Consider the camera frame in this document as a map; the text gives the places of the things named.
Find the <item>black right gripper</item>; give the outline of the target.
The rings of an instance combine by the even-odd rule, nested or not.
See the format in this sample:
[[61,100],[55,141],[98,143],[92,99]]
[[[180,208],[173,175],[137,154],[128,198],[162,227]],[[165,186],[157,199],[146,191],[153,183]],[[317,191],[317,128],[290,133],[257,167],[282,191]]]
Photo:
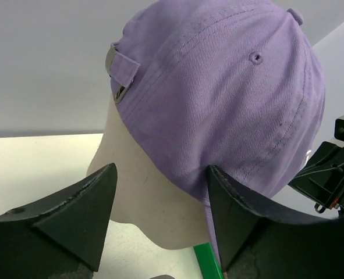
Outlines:
[[317,213],[344,214],[344,147],[323,142],[289,186],[314,201]]

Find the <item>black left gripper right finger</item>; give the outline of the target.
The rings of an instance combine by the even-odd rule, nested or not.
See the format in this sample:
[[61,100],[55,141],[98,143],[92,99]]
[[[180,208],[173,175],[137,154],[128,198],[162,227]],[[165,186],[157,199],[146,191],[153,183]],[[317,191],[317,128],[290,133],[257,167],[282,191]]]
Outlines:
[[207,180],[219,259],[229,278],[344,278],[344,217],[288,208],[215,166]]

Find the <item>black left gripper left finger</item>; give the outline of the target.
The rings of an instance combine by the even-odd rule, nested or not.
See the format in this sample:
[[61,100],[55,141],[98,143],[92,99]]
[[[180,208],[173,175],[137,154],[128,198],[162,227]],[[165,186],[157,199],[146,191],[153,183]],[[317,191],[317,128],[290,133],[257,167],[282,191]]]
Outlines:
[[104,249],[115,164],[0,215],[0,278],[92,278]]

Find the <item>purple baseball cap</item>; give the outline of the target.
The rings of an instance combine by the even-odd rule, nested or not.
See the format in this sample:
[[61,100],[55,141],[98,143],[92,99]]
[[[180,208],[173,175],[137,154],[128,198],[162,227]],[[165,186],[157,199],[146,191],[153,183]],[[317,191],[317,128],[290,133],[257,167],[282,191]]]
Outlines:
[[203,204],[206,169],[266,197],[308,161],[325,106],[303,17],[271,1],[157,1],[106,56],[113,101],[154,166]]

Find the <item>green plastic tray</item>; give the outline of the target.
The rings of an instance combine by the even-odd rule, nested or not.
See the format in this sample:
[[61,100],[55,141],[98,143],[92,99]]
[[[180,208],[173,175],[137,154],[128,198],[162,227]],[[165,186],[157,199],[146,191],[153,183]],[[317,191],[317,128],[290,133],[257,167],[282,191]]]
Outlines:
[[203,279],[223,279],[224,276],[215,259],[211,245],[206,243],[193,248]]

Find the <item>beige mannequin head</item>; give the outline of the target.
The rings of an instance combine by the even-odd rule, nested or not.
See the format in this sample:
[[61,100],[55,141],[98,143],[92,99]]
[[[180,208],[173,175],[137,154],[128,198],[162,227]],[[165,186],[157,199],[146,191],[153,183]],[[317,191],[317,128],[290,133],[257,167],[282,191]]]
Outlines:
[[210,240],[203,204],[154,166],[126,129],[114,101],[109,102],[102,140],[87,174],[110,163],[118,171],[111,220],[137,226],[164,249],[183,249]]

